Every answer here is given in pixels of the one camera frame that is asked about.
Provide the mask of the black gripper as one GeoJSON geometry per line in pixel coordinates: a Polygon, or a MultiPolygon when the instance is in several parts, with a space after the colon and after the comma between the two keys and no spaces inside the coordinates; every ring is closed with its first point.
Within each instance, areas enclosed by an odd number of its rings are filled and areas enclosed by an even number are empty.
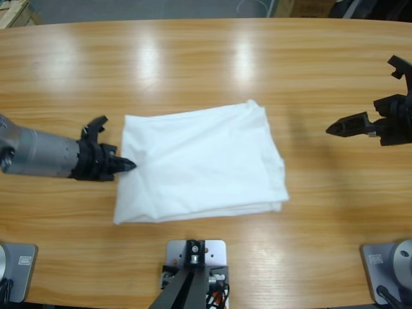
{"type": "Polygon", "coordinates": [[[114,180],[114,175],[136,168],[136,164],[131,160],[115,156],[116,146],[86,140],[77,140],[77,144],[78,160],[71,170],[71,178],[75,180],[110,182],[114,180]]]}
{"type": "Polygon", "coordinates": [[[380,119],[371,123],[367,112],[338,119],[326,133],[340,137],[379,137],[381,146],[411,143],[411,95],[392,95],[373,102],[380,119]]]}

